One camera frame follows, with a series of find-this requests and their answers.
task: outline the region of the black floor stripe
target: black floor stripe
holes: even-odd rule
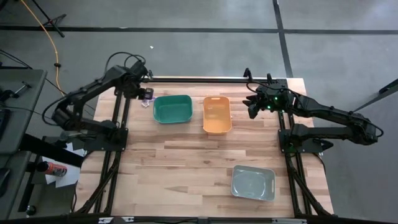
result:
[[[196,32],[196,33],[246,33],[276,34],[278,29],[245,29],[245,28],[133,28],[133,27],[59,27],[64,32]],[[34,26],[0,26],[0,30],[42,31]]]
[[[346,34],[346,35],[398,35],[398,30],[339,30],[339,29],[252,29],[252,28],[150,28],[150,27],[59,27],[64,32],[220,32],[248,34],[276,34],[280,30],[285,34]],[[37,26],[0,26],[0,30],[42,31]]]
[[[279,30],[278,34],[279,34],[280,49],[282,50],[282,58],[284,60],[286,77],[293,78],[292,66],[290,64],[289,53],[287,51],[284,25],[282,23],[282,17],[280,16],[278,0],[272,0],[272,2],[274,4],[276,24]]]
[[[346,35],[396,35],[398,30],[326,30],[326,29],[284,29],[286,34],[346,34]]]

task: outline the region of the orange plastic bin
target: orange plastic bin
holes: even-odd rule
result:
[[[209,134],[225,134],[232,128],[229,99],[207,96],[203,100],[203,129]]]

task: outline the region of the paper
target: paper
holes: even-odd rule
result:
[[[74,151],[72,143],[67,143],[67,148],[65,150],[68,150],[70,152],[78,154],[79,156],[84,156],[84,154],[85,154],[85,151],[83,149]],[[55,161],[53,159],[49,159],[47,157],[43,157],[43,161],[53,162],[55,164],[64,165],[68,169],[67,173],[63,177],[46,175],[45,179],[47,181],[47,184],[51,184],[52,182],[55,181],[55,187],[63,187],[63,186],[75,184],[77,182],[77,180],[79,179],[79,176],[80,176],[80,168],[79,167],[64,164],[62,162],[57,162],[57,161]]]

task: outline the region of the orange cable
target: orange cable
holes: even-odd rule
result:
[[[55,46],[54,41],[52,40],[50,34],[47,32],[47,30],[45,29],[45,27],[42,25],[42,23],[39,21],[39,19],[36,17],[36,15],[32,12],[32,10],[30,10],[29,6],[24,2],[24,0],[21,0],[21,2],[23,3],[23,5],[25,5],[26,9],[32,14],[32,16],[35,18],[35,20],[40,24],[40,26],[41,26],[42,29],[44,30],[45,34],[47,34],[47,37],[49,37],[49,39],[50,39],[50,41],[51,41],[51,44],[52,44],[52,47],[54,48],[54,52],[55,52],[55,61],[56,61],[56,63],[58,64],[59,62],[58,62],[57,47]],[[57,84],[57,87],[58,87],[59,90],[60,90],[61,95],[62,95],[62,96],[65,96],[65,95],[62,93],[62,89],[61,89],[60,84],[59,84],[59,82],[58,82],[58,77],[59,77],[60,70],[59,70],[59,68],[58,68],[57,66],[55,67],[55,69],[56,69],[55,82],[56,82],[56,84]]]

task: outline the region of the metal frame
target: metal frame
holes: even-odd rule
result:
[[[266,82],[266,78],[254,78],[257,82]],[[247,83],[247,78],[176,78],[176,77],[155,77],[151,83],[182,83],[193,81],[195,83]],[[286,82],[286,79],[277,79],[278,82]],[[121,104],[121,94],[116,93],[116,103],[114,107],[113,113],[113,121],[116,122],[116,118],[119,114],[119,107]],[[129,113],[131,99],[126,99],[123,116],[121,120],[121,128],[126,128],[127,117]],[[294,119],[291,114],[289,116],[290,125],[294,124]],[[283,113],[278,112],[280,129],[286,129],[285,127],[285,119],[283,117]],[[28,219],[18,219],[18,220],[8,220],[4,223],[108,223],[112,219],[111,211],[113,206],[113,198],[114,192],[116,188],[116,182],[118,177],[119,164],[121,160],[121,152],[116,152],[114,161],[112,166],[108,169],[111,152],[105,152],[105,159],[103,164],[103,170],[101,173],[101,181],[99,182],[98,187],[93,192],[92,196],[89,200],[86,201],[84,206],[82,206],[75,213],[71,213],[68,215],[60,215],[57,217],[42,217],[42,218],[28,218]],[[286,165],[288,167],[287,173],[289,178],[289,186],[290,193],[292,196],[292,205],[294,210],[294,218],[233,218],[233,217],[125,217],[125,219],[130,222],[194,222],[197,224],[208,224],[208,223],[368,223],[368,224],[376,224],[383,222],[374,222],[374,221],[366,221],[366,220],[353,220],[347,218],[338,218],[334,215],[322,214],[312,215],[311,206],[316,203],[315,197],[311,194],[309,189],[305,183],[303,164],[300,153],[297,153],[296,162],[297,162],[297,170],[289,169],[289,164],[292,164],[290,153],[284,153]],[[101,202],[103,191],[107,183],[111,181],[109,188],[109,195],[106,202],[106,206],[103,212],[101,210]],[[297,192],[295,188],[295,182],[298,183],[301,190],[303,191],[304,196],[304,205],[305,205],[305,213],[302,213],[299,207],[299,201],[297,198]],[[95,205],[94,213],[88,214],[90,209]]]
[[[254,81],[266,82],[266,78],[254,78]],[[216,78],[213,78],[213,77],[212,78],[155,77],[150,82],[151,83],[189,83],[189,82],[194,82],[194,83],[247,83],[248,79],[247,78],[217,78],[217,77]],[[281,83],[285,84],[286,86],[288,86],[286,79],[277,79],[277,82],[281,82]],[[112,120],[114,122],[116,122],[116,118],[118,117],[118,113],[119,113],[119,107],[121,104],[121,93],[116,93],[116,96],[117,96],[116,103],[115,103],[114,113],[113,113],[113,118],[112,118]],[[126,128],[130,101],[131,101],[131,99],[126,99],[124,109],[123,109],[123,116],[122,116],[122,120],[121,120],[121,128]],[[288,117],[289,117],[290,126],[294,125],[293,115],[288,114]],[[285,127],[285,120],[283,117],[283,113],[278,112],[278,119],[279,119],[279,124],[280,124],[280,130],[285,130],[286,127]],[[310,190],[308,189],[308,187],[306,185],[301,155],[300,155],[300,153],[296,153],[296,155],[295,155],[296,163],[297,163],[297,170],[295,170],[295,169],[289,169],[290,165],[292,164],[290,153],[283,153],[283,154],[285,156],[285,161],[286,161],[286,166],[287,166],[287,173],[288,173],[288,178],[289,178],[289,187],[290,187],[290,194],[292,197],[294,216],[297,218],[300,215],[311,215],[312,214],[311,205],[316,205],[318,202],[316,201],[315,197],[311,194]],[[77,211],[77,213],[88,213],[94,204],[95,204],[94,212],[95,213],[100,212],[103,190],[104,190],[106,184],[109,181],[111,181],[108,199],[106,201],[106,206],[103,211],[105,214],[111,216],[114,191],[116,188],[116,181],[117,181],[117,177],[118,177],[118,170],[119,170],[119,164],[120,164],[120,159],[121,159],[121,152],[116,152],[113,164],[112,164],[111,168],[108,169],[109,162],[110,162],[110,155],[111,155],[111,152],[106,152],[106,154],[105,154],[99,186],[93,192],[93,195],[90,197],[90,199],[86,201],[84,206],[82,206],[82,208]],[[296,192],[296,187],[295,187],[296,181],[303,192],[305,213],[302,213],[300,210],[300,207],[299,207],[299,200],[297,198],[297,192]],[[323,209],[322,206],[321,206],[321,209],[319,209],[317,207],[314,207],[314,209],[318,212],[321,211],[320,212],[321,215],[329,215],[327,212],[326,213],[322,212],[322,209]],[[172,217],[172,218],[173,219],[176,219],[176,218],[181,219],[184,217]],[[151,217],[151,219],[152,220],[153,219],[160,220],[162,222],[166,221],[164,217]],[[221,220],[223,220],[224,222],[230,222],[233,220],[233,218],[221,218]],[[253,221],[251,218],[248,218],[247,220],[246,220],[246,218],[241,218],[239,220],[245,221],[245,222]]]

